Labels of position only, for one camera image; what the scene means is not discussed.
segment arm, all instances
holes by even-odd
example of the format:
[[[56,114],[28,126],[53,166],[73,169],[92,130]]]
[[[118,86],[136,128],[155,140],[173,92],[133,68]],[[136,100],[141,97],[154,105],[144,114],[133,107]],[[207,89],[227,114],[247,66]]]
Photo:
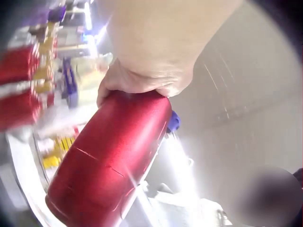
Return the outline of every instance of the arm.
[[[191,82],[202,49],[240,3],[99,0],[119,59],[101,86],[130,93],[157,89],[165,96],[178,94]]]

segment white wall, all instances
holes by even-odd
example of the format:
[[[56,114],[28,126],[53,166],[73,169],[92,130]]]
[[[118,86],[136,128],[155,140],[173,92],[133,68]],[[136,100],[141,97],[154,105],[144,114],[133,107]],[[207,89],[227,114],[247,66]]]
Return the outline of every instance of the white wall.
[[[219,202],[251,166],[302,167],[302,64],[251,3],[221,27],[199,56],[193,82],[170,100],[202,198]],[[165,178],[160,163],[150,182]]]

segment purple cap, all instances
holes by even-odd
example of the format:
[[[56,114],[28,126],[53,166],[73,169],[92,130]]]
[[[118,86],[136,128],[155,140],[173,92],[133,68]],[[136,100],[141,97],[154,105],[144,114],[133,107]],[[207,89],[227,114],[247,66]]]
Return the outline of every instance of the purple cap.
[[[176,114],[176,112],[173,111],[171,114],[171,119],[167,126],[167,132],[176,131],[180,127],[180,123],[181,123],[181,120],[180,120],[179,116]]]

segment blurred object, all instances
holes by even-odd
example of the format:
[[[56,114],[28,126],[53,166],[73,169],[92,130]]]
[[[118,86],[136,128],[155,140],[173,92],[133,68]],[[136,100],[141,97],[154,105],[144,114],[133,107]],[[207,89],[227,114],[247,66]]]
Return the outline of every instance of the blurred object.
[[[51,167],[58,167],[61,162],[61,159],[56,156],[50,156],[43,159],[43,166],[46,169]]]
[[[0,100],[0,130],[36,122],[42,104],[31,89]]]
[[[37,44],[7,51],[0,62],[0,85],[31,80],[39,61]]]
[[[47,38],[48,27],[44,26],[32,26],[29,28],[28,32],[37,37],[40,43],[44,43]]]
[[[0,85],[0,99],[9,97],[11,95],[21,94],[28,89],[41,86],[42,84],[44,84],[44,80],[22,81]]]
[[[66,12],[66,6],[59,6],[51,10],[48,14],[48,21],[53,23],[63,21],[65,17],[65,12]]]

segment red packaging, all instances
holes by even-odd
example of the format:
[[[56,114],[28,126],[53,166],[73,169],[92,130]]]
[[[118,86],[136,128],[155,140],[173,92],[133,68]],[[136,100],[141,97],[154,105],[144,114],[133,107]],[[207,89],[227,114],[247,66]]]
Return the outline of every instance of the red packaging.
[[[71,227],[119,223],[171,117],[168,98],[156,91],[114,91],[73,143],[45,198]]]
[[[37,95],[30,89],[0,99],[0,131],[35,123],[41,107]]]
[[[38,45],[7,51],[0,61],[0,85],[32,79],[39,63]]]

